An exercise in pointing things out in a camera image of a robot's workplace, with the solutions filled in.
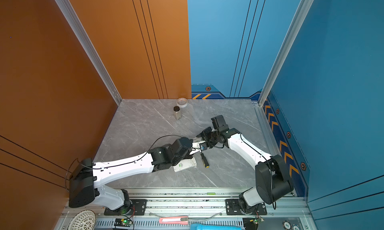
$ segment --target screwdriver handle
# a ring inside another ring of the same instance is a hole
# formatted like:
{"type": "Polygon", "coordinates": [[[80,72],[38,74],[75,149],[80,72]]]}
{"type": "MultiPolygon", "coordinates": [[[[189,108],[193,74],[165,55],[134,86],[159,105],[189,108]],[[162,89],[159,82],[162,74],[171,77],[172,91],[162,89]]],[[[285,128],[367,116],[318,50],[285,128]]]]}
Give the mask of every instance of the screwdriver handle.
{"type": "Polygon", "coordinates": [[[203,153],[201,153],[201,160],[203,160],[204,166],[205,166],[206,168],[209,168],[208,160],[207,160],[207,158],[204,156],[203,153]]]}

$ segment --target orange chevron arrow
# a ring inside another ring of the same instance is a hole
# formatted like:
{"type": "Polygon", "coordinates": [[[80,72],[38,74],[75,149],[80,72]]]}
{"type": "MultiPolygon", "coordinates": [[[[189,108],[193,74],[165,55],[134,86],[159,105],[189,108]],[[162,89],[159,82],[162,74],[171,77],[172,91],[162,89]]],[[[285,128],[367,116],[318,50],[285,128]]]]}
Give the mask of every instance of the orange chevron arrow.
{"type": "Polygon", "coordinates": [[[287,152],[284,152],[284,161],[287,162],[287,157],[291,158],[293,160],[292,155],[288,154],[287,152]]]}
{"type": "Polygon", "coordinates": [[[286,144],[285,142],[280,141],[280,152],[281,152],[281,145],[284,145],[284,146],[288,147],[287,144],[286,144]]]}
{"type": "Polygon", "coordinates": [[[273,125],[278,126],[279,124],[277,124],[277,122],[272,121],[272,132],[273,132],[273,125]]]}
{"type": "Polygon", "coordinates": [[[271,108],[271,106],[265,106],[265,114],[266,114],[266,109],[267,109],[267,108],[271,108]]]}
{"type": "Polygon", "coordinates": [[[297,174],[300,174],[299,171],[294,167],[292,166],[291,164],[289,165],[289,175],[292,177],[292,170],[294,170],[295,172],[297,172],[297,174]]]}
{"type": "Polygon", "coordinates": [[[272,113],[268,113],[268,122],[271,122],[271,116],[274,117],[275,115],[273,115],[272,113]]]}

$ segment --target black mounting plate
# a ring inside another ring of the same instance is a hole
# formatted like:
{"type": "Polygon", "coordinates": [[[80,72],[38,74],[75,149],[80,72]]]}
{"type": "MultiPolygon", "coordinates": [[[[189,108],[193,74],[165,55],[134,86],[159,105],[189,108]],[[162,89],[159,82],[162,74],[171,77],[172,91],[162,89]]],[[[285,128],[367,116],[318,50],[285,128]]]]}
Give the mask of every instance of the black mounting plate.
{"type": "Polygon", "coordinates": [[[227,208],[227,215],[256,215],[256,211],[259,215],[267,214],[264,203],[257,204],[255,211],[251,214],[242,213],[239,205],[239,199],[225,199],[225,206],[227,208]]]}
{"type": "MultiPolygon", "coordinates": [[[[132,205],[131,207],[135,206],[135,216],[143,216],[145,209],[147,207],[147,199],[131,199],[132,205]]],[[[133,214],[133,209],[130,209],[125,215],[126,216],[131,216],[133,214]]],[[[116,216],[116,212],[109,209],[105,208],[104,211],[105,216],[116,216]]]]}

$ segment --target black line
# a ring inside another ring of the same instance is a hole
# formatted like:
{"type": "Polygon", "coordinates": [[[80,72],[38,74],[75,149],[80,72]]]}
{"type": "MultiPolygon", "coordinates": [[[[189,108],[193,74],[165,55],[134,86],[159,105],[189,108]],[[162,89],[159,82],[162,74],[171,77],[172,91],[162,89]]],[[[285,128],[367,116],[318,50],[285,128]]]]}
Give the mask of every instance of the black line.
{"type": "MultiPolygon", "coordinates": [[[[5,165],[5,164],[3,164],[3,163],[1,163],[1,162],[0,162],[0,164],[1,164],[1,165],[3,165],[3,166],[7,166],[7,167],[9,167],[9,168],[12,168],[13,170],[17,170],[17,171],[20,171],[20,172],[22,172],[22,173],[25,173],[26,175],[30,175],[30,176],[36,177],[36,176],[34,176],[34,175],[32,175],[32,174],[26,173],[25,171],[22,171],[22,170],[18,170],[18,169],[16,169],[16,168],[13,168],[13,167],[11,167],[11,166],[5,165]]],[[[40,178],[40,177],[36,177],[36,178],[37,178],[37,179],[40,179],[40,180],[43,180],[43,181],[45,181],[45,182],[49,182],[49,183],[51,183],[51,184],[53,184],[53,185],[56,185],[56,186],[59,186],[59,187],[65,188],[65,187],[63,187],[63,186],[60,186],[60,185],[58,185],[58,184],[56,184],[56,183],[53,183],[53,182],[50,182],[50,181],[44,180],[44,179],[42,179],[42,178],[40,178]]]]}
{"type": "Polygon", "coordinates": [[[247,65],[245,66],[245,70],[244,70],[243,79],[242,79],[242,81],[241,81],[241,85],[240,85],[240,89],[239,89],[239,94],[238,94],[237,96],[240,96],[240,91],[241,91],[241,88],[242,88],[242,86],[243,86],[243,81],[244,81],[244,77],[245,77],[245,72],[247,71],[247,67],[248,67],[249,58],[251,57],[252,48],[253,48],[253,43],[255,42],[255,38],[256,38],[257,29],[259,29],[260,19],[261,19],[261,17],[262,17],[262,14],[263,14],[264,5],[265,5],[265,0],[264,0],[264,3],[263,3],[262,12],[260,13],[259,22],[257,23],[257,27],[256,27],[255,36],[253,37],[253,42],[252,42],[252,46],[251,46],[251,51],[249,52],[249,56],[248,56],[248,60],[247,60],[247,65]]]}
{"type": "MultiPolygon", "coordinates": [[[[371,197],[371,196],[374,196],[374,195],[377,195],[377,194],[382,194],[382,193],[384,193],[384,191],[378,192],[378,193],[375,193],[375,194],[370,194],[370,195],[367,195],[367,196],[364,196],[364,197],[359,197],[359,198],[356,198],[356,199],[348,200],[348,201],[341,202],[341,203],[338,203],[338,204],[333,204],[333,205],[330,205],[330,206],[327,206],[327,207],[333,207],[333,206],[336,206],[336,205],[339,205],[339,204],[344,204],[344,203],[347,203],[347,202],[352,202],[354,200],[363,199],[363,198],[366,198],[366,197],[371,197]]],[[[320,210],[320,209],[324,209],[324,208],[327,208],[327,207],[322,207],[322,208],[319,208],[319,209],[311,210],[311,212],[317,211],[317,210],[320,210]]]]}
{"type": "MultiPolygon", "coordinates": [[[[36,165],[36,164],[31,163],[30,161],[27,161],[27,160],[25,160],[25,159],[22,159],[21,157],[18,157],[18,156],[16,156],[16,155],[13,155],[12,153],[7,152],[7,151],[5,151],[5,150],[3,150],[3,149],[1,149],[1,148],[0,148],[0,150],[2,150],[2,151],[5,152],[5,153],[8,153],[9,155],[12,155],[12,156],[14,156],[14,157],[17,157],[18,159],[21,159],[21,160],[23,160],[23,161],[26,161],[26,162],[28,162],[28,163],[30,163],[30,164],[32,164],[32,165],[38,167],[38,168],[41,168],[41,169],[43,169],[43,170],[46,170],[45,168],[42,168],[41,166],[38,166],[38,165],[36,165]]],[[[61,178],[63,178],[63,179],[65,178],[65,177],[62,177],[62,176],[60,176],[60,175],[54,173],[54,172],[51,172],[50,170],[46,170],[46,171],[48,171],[48,172],[50,172],[50,173],[52,173],[52,174],[55,174],[56,176],[61,177],[61,178]]]]}
{"type": "Polygon", "coordinates": [[[151,16],[151,10],[149,9],[149,3],[148,3],[148,0],[147,0],[147,5],[148,5],[149,17],[151,18],[151,24],[152,24],[152,29],[153,29],[153,35],[155,36],[155,43],[156,43],[156,48],[157,48],[157,54],[159,55],[161,74],[163,75],[163,80],[164,80],[164,87],[166,88],[167,99],[169,99],[169,98],[168,98],[168,91],[167,91],[166,80],[164,79],[163,66],[161,65],[161,59],[160,59],[160,53],[159,53],[159,47],[157,46],[157,40],[156,40],[156,35],[155,35],[155,28],[153,27],[152,16],[151,16]]]}
{"type": "Polygon", "coordinates": [[[256,10],[257,10],[257,6],[258,6],[258,4],[259,4],[259,0],[257,0],[256,8],[255,8],[255,12],[253,13],[251,29],[249,30],[248,40],[247,40],[247,44],[246,44],[246,46],[245,46],[245,51],[244,51],[244,55],[243,55],[243,61],[241,62],[240,72],[239,72],[239,77],[238,77],[238,79],[237,79],[236,88],[235,88],[235,93],[234,93],[233,97],[235,97],[235,95],[236,95],[237,86],[238,86],[238,84],[239,84],[239,79],[240,79],[240,75],[241,75],[241,68],[243,68],[243,63],[244,63],[245,54],[247,53],[247,47],[248,47],[248,42],[249,42],[249,36],[251,36],[251,31],[252,31],[253,21],[254,21],[254,19],[255,19],[255,15],[256,15],[256,10]]]}
{"type": "Polygon", "coordinates": [[[63,168],[63,167],[61,167],[61,166],[59,166],[59,165],[57,165],[57,164],[51,162],[50,160],[45,159],[45,158],[42,157],[42,156],[37,155],[37,154],[34,153],[33,151],[30,151],[30,150],[28,150],[27,148],[25,148],[25,147],[23,147],[23,146],[20,146],[20,145],[17,144],[16,142],[13,142],[13,141],[9,140],[8,138],[5,138],[5,137],[3,137],[3,136],[1,136],[1,135],[0,135],[0,137],[4,138],[5,140],[7,140],[7,141],[9,141],[9,142],[12,142],[12,143],[15,144],[16,146],[19,146],[19,147],[21,147],[22,149],[24,149],[24,150],[26,150],[26,151],[29,151],[29,152],[32,153],[33,155],[36,155],[36,156],[38,156],[38,157],[40,157],[40,158],[42,158],[42,159],[44,159],[44,160],[46,160],[46,161],[52,163],[53,165],[58,166],[58,167],[60,167],[61,169],[67,171],[65,168],[63,168]]]}
{"type": "Polygon", "coordinates": [[[249,8],[251,7],[251,1],[252,1],[252,0],[249,0],[249,6],[248,6],[248,11],[247,11],[247,17],[245,18],[245,24],[244,24],[243,36],[241,37],[240,48],[239,48],[239,54],[237,55],[237,61],[236,61],[236,66],[235,66],[235,72],[233,73],[233,80],[232,80],[231,92],[229,93],[229,97],[231,97],[231,94],[232,94],[232,87],[233,87],[233,82],[235,81],[237,62],[239,61],[241,45],[242,45],[242,43],[243,43],[243,37],[244,37],[244,32],[245,32],[245,26],[247,25],[247,19],[248,19],[248,14],[249,14],[249,8]]]}
{"type": "Polygon", "coordinates": [[[313,201],[316,201],[316,200],[322,199],[322,198],[324,198],[324,197],[328,197],[329,195],[332,195],[332,194],[335,194],[335,193],[338,193],[338,192],[341,192],[341,191],[344,191],[344,190],[347,190],[347,189],[350,189],[350,188],[356,187],[356,186],[358,186],[358,185],[361,185],[361,184],[364,184],[364,183],[370,182],[370,181],[372,181],[372,180],[376,180],[376,179],[379,179],[379,178],[381,178],[381,177],[384,177],[384,175],[381,175],[381,176],[378,176],[378,177],[375,177],[375,178],[372,178],[372,179],[366,180],[365,182],[361,182],[361,183],[359,183],[359,184],[356,184],[356,185],[353,185],[353,186],[350,186],[350,187],[347,187],[347,188],[344,188],[344,189],[338,190],[338,191],[336,191],[336,192],[333,192],[333,193],[331,193],[331,194],[328,194],[328,195],[325,195],[325,196],[322,196],[322,197],[319,197],[319,198],[313,199],[313,200],[311,200],[311,201],[309,201],[309,202],[313,202],[313,201]]]}
{"type": "Polygon", "coordinates": [[[153,61],[155,62],[155,67],[156,67],[157,77],[159,78],[159,83],[160,83],[160,88],[161,88],[161,94],[163,95],[163,99],[164,99],[163,87],[161,86],[161,81],[160,81],[159,71],[158,71],[158,69],[157,69],[157,64],[156,64],[155,54],[153,53],[153,47],[152,47],[152,43],[151,43],[151,37],[149,36],[149,31],[148,31],[147,21],[146,21],[146,19],[145,19],[145,15],[144,15],[143,5],[141,4],[141,0],[139,0],[139,1],[140,1],[140,5],[141,5],[141,11],[143,12],[143,17],[144,17],[145,27],[147,28],[149,44],[151,45],[151,49],[152,49],[153,61]]]}
{"type": "Polygon", "coordinates": [[[151,67],[152,76],[153,76],[153,81],[155,82],[155,86],[156,86],[156,90],[157,90],[157,96],[158,96],[158,98],[160,99],[159,89],[157,88],[157,85],[156,85],[155,75],[153,74],[151,61],[149,60],[149,54],[148,54],[148,51],[147,51],[147,46],[145,45],[145,41],[144,41],[144,35],[143,35],[142,30],[141,30],[139,17],[137,16],[137,11],[136,11],[136,7],[135,7],[135,2],[132,0],[132,3],[133,3],[133,8],[135,9],[135,13],[136,13],[136,17],[137,17],[137,22],[139,23],[139,28],[140,28],[141,36],[142,36],[142,38],[143,38],[145,51],[147,52],[147,57],[148,57],[149,66],[151,67]]]}
{"type": "Polygon", "coordinates": [[[332,217],[345,216],[345,215],[349,215],[349,214],[353,214],[353,213],[367,212],[367,211],[372,211],[372,210],[377,210],[377,209],[382,209],[382,208],[384,208],[384,207],[377,207],[377,208],[371,208],[371,209],[357,211],[357,212],[344,213],[344,214],[340,214],[340,215],[336,215],[336,216],[318,218],[318,219],[314,219],[314,220],[322,220],[322,219],[327,219],[327,218],[332,218],[332,217]]]}

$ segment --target gray marble tabletop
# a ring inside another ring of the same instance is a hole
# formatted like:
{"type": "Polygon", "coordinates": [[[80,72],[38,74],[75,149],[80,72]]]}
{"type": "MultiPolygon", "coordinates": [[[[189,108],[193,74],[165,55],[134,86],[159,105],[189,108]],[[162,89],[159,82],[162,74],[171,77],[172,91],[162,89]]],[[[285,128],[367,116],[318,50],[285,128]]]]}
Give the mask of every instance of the gray marble tabletop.
{"type": "MultiPolygon", "coordinates": [[[[206,127],[211,118],[223,115],[230,128],[236,128],[255,146],[269,152],[250,100],[188,100],[181,109],[182,118],[173,115],[175,100],[123,100],[106,132],[94,161],[112,161],[144,153],[160,136],[176,134],[190,139],[206,127]]],[[[154,147],[173,143],[167,136],[154,147]]],[[[107,184],[129,187],[218,187],[250,188],[255,185],[255,170],[236,152],[224,147],[204,151],[209,161],[205,168],[199,153],[197,166],[175,172],[173,167],[149,174],[137,174],[107,184]]]]}

